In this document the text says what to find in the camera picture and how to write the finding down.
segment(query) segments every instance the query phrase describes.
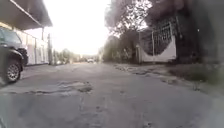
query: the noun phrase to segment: cracked pavement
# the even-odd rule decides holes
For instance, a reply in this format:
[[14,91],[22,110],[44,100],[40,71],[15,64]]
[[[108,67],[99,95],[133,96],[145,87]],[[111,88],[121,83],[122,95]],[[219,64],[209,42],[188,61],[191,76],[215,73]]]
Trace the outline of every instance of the cracked pavement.
[[222,128],[222,97],[107,64],[28,67],[0,89],[0,128]]

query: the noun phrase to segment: car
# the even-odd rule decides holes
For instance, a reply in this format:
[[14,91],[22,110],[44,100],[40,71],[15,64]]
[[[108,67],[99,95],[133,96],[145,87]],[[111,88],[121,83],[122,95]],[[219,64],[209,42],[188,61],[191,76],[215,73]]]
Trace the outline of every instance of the car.
[[17,82],[27,63],[27,50],[19,36],[12,30],[0,27],[0,76],[3,83]]

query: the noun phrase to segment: wall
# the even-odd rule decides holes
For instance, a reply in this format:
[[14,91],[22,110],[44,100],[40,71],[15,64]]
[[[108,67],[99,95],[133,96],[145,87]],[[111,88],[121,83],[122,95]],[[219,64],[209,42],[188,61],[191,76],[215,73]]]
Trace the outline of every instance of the wall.
[[141,46],[138,45],[139,61],[140,62],[168,62],[169,60],[176,59],[176,45],[175,37],[171,37],[171,42],[167,48],[159,55],[151,56],[147,54]]
[[29,57],[28,65],[49,63],[47,42],[37,39],[17,28],[13,28],[8,24],[0,22],[0,26],[12,29],[20,37],[24,48],[27,49]]
[[199,30],[204,62],[224,61],[223,7],[223,0],[193,0],[189,3],[189,10]]

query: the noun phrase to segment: car wheel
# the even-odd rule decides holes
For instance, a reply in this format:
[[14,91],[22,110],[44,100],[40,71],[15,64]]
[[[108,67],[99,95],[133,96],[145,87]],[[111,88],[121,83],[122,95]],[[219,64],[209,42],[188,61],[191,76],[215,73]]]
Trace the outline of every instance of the car wheel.
[[21,64],[17,60],[10,60],[4,66],[2,79],[6,84],[17,82],[21,76]]

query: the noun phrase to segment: roof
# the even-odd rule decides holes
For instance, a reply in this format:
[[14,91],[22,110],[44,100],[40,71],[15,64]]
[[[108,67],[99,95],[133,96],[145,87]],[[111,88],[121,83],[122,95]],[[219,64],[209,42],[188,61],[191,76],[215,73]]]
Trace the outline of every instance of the roof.
[[0,0],[0,21],[21,30],[52,26],[43,0]]

